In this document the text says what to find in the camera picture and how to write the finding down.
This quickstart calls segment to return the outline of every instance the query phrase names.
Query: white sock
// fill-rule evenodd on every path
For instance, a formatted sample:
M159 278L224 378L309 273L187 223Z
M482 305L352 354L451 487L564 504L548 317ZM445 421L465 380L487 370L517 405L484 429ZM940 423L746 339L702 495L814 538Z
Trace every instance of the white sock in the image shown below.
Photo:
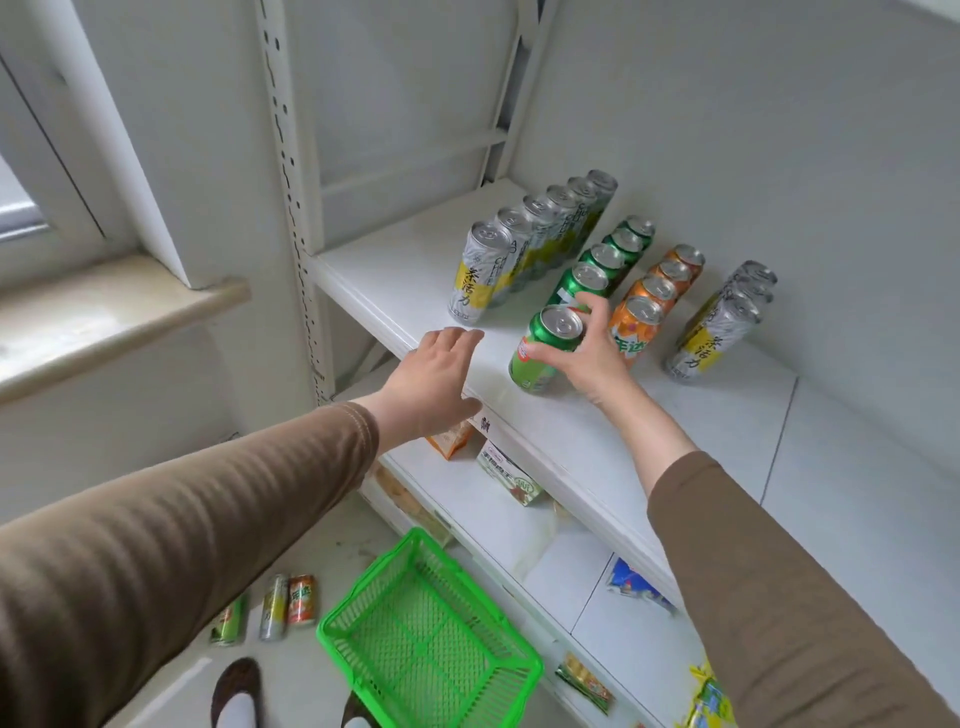
M248 692L239 692L227 701L217 718L217 728L256 728L256 710Z

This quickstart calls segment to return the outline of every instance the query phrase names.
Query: foot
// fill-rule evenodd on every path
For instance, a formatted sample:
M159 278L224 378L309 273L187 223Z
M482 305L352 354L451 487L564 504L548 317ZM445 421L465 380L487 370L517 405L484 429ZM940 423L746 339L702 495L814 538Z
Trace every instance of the foot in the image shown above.
M350 697L347 698L347 705L344 706L344 719L340 722L341 728L356 717L366 720L371 728L380 728L380 724L373 719L373 715L357 697L357 693L351 692Z
M240 693L246 693L253 701L255 728L263 725L263 681L260 679L260 665L252 657L241 657L228 665L210 699L210 725L217 727L220 713L230 699Z

